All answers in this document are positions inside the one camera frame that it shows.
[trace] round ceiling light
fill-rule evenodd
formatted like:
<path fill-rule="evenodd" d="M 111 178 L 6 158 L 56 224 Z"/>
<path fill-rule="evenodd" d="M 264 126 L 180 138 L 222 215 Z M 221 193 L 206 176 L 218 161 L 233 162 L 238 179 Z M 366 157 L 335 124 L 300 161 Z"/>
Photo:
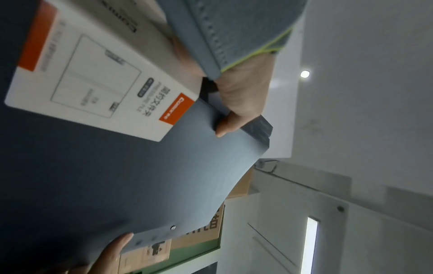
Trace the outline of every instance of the round ceiling light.
<path fill-rule="evenodd" d="M 308 76 L 310 76 L 310 72 L 308 70 L 304 70 L 303 72 L 301 72 L 302 78 L 308 78 Z"/>

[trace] green surface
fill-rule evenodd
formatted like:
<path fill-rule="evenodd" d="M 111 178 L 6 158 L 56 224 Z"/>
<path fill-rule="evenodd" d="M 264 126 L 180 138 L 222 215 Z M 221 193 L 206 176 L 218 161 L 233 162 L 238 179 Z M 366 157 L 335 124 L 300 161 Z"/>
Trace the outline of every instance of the green surface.
<path fill-rule="evenodd" d="M 219 248 L 220 248 L 220 239 L 218 238 L 215 240 L 202 242 L 194 246 L 170 250 L 170 257 L 168 260 L 131 273 L 156 274 L 162 272 L 163 270 L 168 270 L 170 268 L 176 267 L 190 260 L 193 260 L 197 257 L 203 256 Z"/>

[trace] fluorescent light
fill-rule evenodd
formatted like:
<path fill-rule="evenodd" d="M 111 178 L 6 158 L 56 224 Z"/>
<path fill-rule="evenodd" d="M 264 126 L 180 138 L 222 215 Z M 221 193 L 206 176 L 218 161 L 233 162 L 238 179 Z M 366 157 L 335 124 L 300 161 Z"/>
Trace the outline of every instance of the fluorescent light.
<path fill-rule="evenodd" d="M 308 70 L 304 70 L 303 72 L 301 72 L 302 78 L 308 78 L 308 76 L 310 76 L 310 72 Z"/>
<path fill-rule="evenodd" d="M 311 274 L 311 269 L 313 268 L 314 247 L 316 246 L 317 226 L 318 222 L 309 217 L 307 220 L 307 232 L 305 234 L 301 274 Z"/>

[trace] sleeve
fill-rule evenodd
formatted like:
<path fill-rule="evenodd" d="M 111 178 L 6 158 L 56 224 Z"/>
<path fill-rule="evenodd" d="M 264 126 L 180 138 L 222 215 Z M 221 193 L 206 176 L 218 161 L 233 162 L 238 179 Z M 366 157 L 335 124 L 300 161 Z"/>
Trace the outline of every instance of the sleeve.
<path fill-rule="evenodd" d="M 168 24 L 208 78 L 280 50 L 307 0 L 158 0 Z"/>

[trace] stitching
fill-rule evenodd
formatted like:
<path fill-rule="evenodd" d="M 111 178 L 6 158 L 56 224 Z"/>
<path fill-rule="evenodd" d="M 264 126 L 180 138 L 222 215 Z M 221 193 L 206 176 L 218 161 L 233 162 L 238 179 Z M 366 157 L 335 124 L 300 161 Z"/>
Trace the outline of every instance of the stitching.
<path fill-rule="evenodd" d="M 201 0 L 197 1 L 197 7 L 200 14 L 200 17 L 203 19 L 207 26 L 207 31 L 211 35 L 211 39 L 213 41 L 214 46 L 216 47 L 216 53 L 220 57 L 220 60 L 226 65 L 227 59 L 226 55 L 224 54 L 224 51 L 222 49 L 222 45 L 220 43 L 220 40 L 218 39 L 217 34 L 215 33 L 215 29 L 212 26 L 212 23 L 209 20 L 209 17 L 207 16 L 207 13 L 204 11 L 204 3 Z"/>

